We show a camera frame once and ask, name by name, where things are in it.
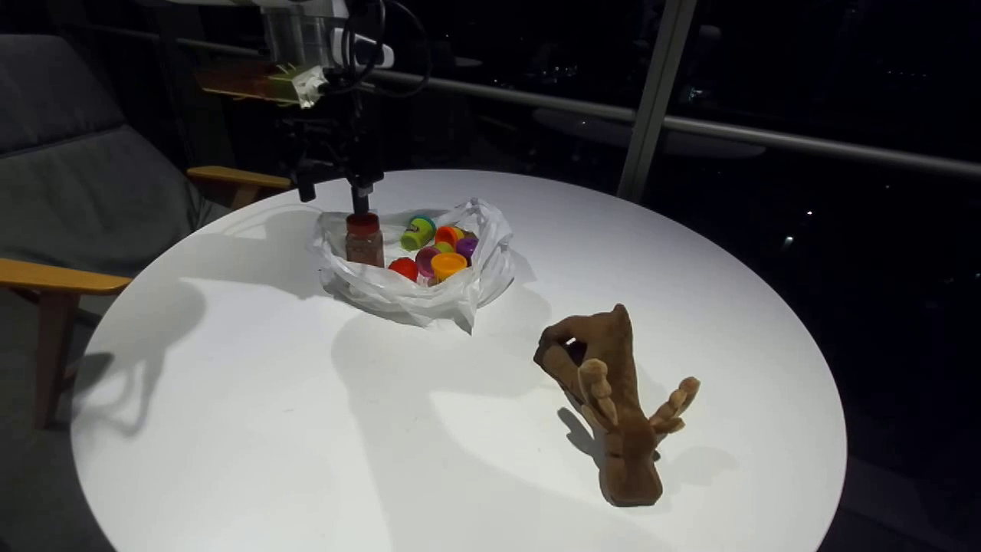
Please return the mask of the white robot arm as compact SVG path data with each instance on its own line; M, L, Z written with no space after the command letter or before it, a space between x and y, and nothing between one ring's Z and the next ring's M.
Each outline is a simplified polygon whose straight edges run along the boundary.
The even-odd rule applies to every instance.
M273 68L300 112L343 120L336 153L304 153L300 200L314 200L314 174L335 166L350 181L353 213L370 213L384 177L380 113L369 76L396 64L386 42L386 0L263 0Z

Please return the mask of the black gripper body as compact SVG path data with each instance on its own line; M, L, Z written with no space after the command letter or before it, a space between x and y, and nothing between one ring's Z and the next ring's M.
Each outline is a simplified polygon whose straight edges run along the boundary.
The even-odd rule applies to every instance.
M384 177L384 128L376 99L369 93L325 95L300 113L297 163L315 166L315 181L331 174Z

